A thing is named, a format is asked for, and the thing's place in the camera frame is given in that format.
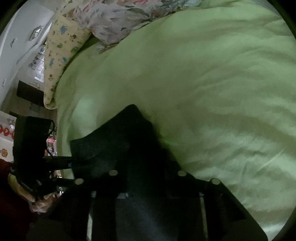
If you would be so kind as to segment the left hand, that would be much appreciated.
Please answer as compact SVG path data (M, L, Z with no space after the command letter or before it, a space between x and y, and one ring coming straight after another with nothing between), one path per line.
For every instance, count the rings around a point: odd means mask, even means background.
M27 192L16 180L16 177L12 174L8 175L8 183L12 190L16 192L16 194L25 198L26 201L29 202L30 210L36 213L46 213L53 205L53 203L57 200L57 197L54 193L50 193L45 195L41 200L36 201L35 197L32 196L29 192Z

